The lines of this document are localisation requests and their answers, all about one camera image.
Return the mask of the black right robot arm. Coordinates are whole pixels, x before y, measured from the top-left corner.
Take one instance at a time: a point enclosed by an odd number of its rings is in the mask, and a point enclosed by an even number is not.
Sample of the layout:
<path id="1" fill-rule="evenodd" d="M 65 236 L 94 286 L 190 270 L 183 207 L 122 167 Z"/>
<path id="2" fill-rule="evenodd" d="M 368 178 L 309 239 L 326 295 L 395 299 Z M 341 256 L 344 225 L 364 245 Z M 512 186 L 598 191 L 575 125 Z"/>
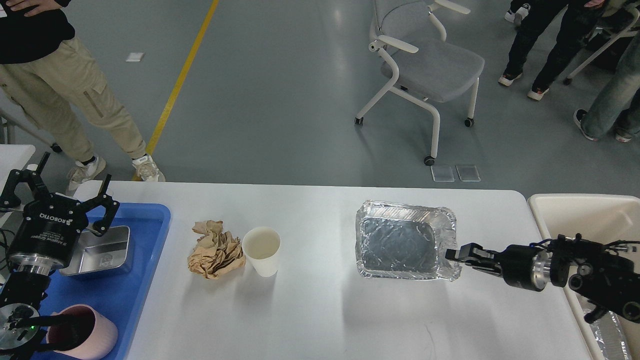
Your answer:
<path id="1" fill-rule="evenodd" d="M 560 234 L 538 243 L 510 244 L 503 251 L 468 243 L 448 249 L 445 258 L 502 278 L 518 289 L 541 292 L 549 283 L 568 286 L 594 305 L 594 310 L 583 317 L 588 324 L 608 312 L 638 323 L 639 274 L 633 260 L 620 255 L 633 245 L 631 240 L 602 244 L 583 239 L 581 234 Z"/>

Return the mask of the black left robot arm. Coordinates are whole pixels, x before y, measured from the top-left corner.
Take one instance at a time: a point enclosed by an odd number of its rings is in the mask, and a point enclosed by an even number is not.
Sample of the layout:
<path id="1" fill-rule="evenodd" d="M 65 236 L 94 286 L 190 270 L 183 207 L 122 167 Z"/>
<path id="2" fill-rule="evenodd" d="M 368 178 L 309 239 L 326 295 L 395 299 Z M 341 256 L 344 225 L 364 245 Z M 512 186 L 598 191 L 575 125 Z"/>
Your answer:
<path id="1" fill-rule="evenodd" d="M 49 157 L 44 153 L 34 170 L 11 170 L 1 194 L 1 210 L 21 211 L 23 217 L 6 250 L 9 276 L 1 288 L 1 353 L 12 360 L 81 344 L 82 317 L 41 315 L 41 302 L 51 274 L 70 265 L 82 232 L 105 235 L 120 206 L 107 192 L 110 175 L 84 202 L 50 192 L 41 178 Z"/>

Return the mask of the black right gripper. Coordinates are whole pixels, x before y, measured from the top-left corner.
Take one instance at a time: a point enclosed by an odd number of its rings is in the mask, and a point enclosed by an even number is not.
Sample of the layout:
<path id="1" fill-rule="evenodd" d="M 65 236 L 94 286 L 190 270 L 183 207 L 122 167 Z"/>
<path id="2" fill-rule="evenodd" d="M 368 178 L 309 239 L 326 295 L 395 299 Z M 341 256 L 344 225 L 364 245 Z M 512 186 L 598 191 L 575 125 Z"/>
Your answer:
<path id="1" fill-rule="evenodd" d="M 550 282 L 551 256 L 537 247 L 510 244 L 500 253 L 468 243 L 460 249 L 446 249 L 445 259 L 503 278 L 506 284 L 519 289 L 541 292 Z"/>

